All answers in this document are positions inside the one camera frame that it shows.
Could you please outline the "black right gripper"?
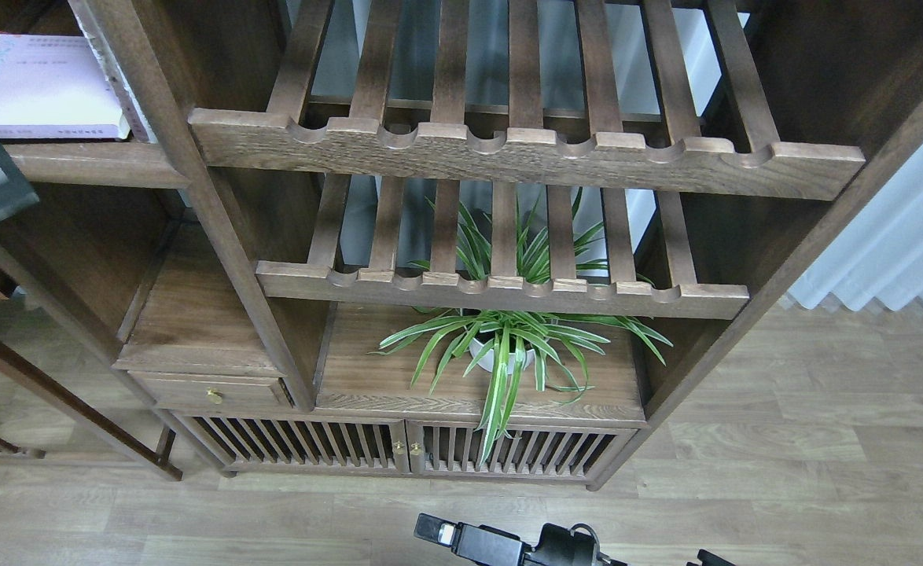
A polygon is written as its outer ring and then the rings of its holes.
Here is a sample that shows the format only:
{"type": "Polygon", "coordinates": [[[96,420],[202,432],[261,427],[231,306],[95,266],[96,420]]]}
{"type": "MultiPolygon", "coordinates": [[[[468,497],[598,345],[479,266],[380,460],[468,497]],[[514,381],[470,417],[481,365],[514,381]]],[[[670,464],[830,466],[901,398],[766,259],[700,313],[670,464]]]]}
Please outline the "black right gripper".
{"type": "Polygon", "coordinates": [[[414,536],[480,565],[627,565],[601,552],[601,542],[589,524],[544,524],[538,545],[529,550],[527,543],[508,531],[419,513],[414,536]]]}

